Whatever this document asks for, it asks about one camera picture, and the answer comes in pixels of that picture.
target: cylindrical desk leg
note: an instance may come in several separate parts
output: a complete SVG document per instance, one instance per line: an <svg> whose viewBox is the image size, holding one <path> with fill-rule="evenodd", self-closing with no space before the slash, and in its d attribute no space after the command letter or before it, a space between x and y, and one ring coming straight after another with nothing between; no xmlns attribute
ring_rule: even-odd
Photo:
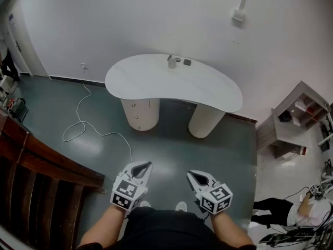
<svg viewBox="0 0 333 250"><path fill-rule="evenodd" d="M121 100L130 126L138 131L153 128L160 117L159 98L143 100Z"/></svg>
<svg viewBox="0 0 333 250"><path fill-rule="evenodd" d="M196 138L205 138L222 119L225 112L198 104L188 124L190 133Z"/></svg>

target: shoe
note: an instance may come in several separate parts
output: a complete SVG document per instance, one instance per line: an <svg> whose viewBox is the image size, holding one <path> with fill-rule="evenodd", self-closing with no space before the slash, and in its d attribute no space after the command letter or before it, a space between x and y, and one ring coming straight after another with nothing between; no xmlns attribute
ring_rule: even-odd
<svg viewBox="0 0 333 250"><path fill-rule="evenodd" d="M176 211L184 211L184 212L187 212L187 205L185 202L179 202L177 205L176 205Z"/></svg>
<svg viewBox="0 0 333 250"><path fill-rule="evenodd" d="M142 201L142 202L140 203L140 207L144 207L144 206L146 206L146 207L151 207L151 205L150 205L147 201Z"/></svg>

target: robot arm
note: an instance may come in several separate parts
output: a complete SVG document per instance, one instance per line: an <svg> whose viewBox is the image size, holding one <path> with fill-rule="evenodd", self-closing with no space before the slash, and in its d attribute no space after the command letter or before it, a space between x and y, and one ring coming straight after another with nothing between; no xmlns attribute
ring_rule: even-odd
<svg viewBox="0 0 333 250"><path fill-rule="evenodd" d="M187 180L196 193L199 206L211 214L217 214L231 205L233 194L226 184L221 184L209 173L190 170Z"/></svg>
<svg viewBox="0 0 333 250"><path fill-rule="evenodd" d="M110 202L131 211L148 192L146 187L152 171L152 163L147 161L128 164L117 176Z"/></svg>

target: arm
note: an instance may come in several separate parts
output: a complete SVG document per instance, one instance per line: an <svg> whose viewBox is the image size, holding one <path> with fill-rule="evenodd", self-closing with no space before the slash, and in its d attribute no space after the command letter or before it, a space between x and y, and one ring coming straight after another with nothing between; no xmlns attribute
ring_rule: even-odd
<svg viewBox="0 0 333 250"><path fill-rule="evenodd" d="M221 241L236 248L253 244L251 238L226 213L211 215L211 220L215 234Z"/></svg>
<svg viewBox="0 0 333 250"><path fill-rule="evenodd" d="M82 237L80 246L99 243L103 248L114 244L124 221L125 210L111 205L103 216Z"/></svg>
<svg viewBox="0 0 333 250"><path fill-rule="evenodd" d="M311 193L308 192L305 196L305 198L303 199L300 207L298 208L297 212L303 216L309 216L310 215L310 211L312 208L312 205L308 205L309 203L309 199L310 199Z"/></svg>

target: gray floor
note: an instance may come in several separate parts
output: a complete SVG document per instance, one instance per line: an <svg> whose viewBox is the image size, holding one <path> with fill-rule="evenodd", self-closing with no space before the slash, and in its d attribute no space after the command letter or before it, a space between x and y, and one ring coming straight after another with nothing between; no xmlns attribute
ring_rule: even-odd
<svg viewBox="0 0 333 250"><path fill-rule="evenodd" d="M81 238L109 206L113 180L130 162L129 148L118 135L101 137L91 127L79 138L63 142L65 129L78 121L75 110L87 91L78 83L42 77L21 78L15 95L27 101L29 111L24 125L53 149L106 175L104 187L108 194L91 193L85 200L78 231ZM154 208L174 209L179 201L185 201L188 211L199 217L206 216L194 204L195 196L186 180L188 170L203 170L229 186L234 198L227 212L240 226L247 228L257 164L253 124L226 116L206 139L198 140L187 130L194 107L162 100L157 126L148 132L138 132L127 124L119 99L104 88L88 88L93 95L81 104L81 119L92 123L100 133L121 133L132 147L133 161L153 162L145 200ZM81 126L72 128L67 136L72 137L82 129ZM209 219L206 224L211 227Z"/></svg>

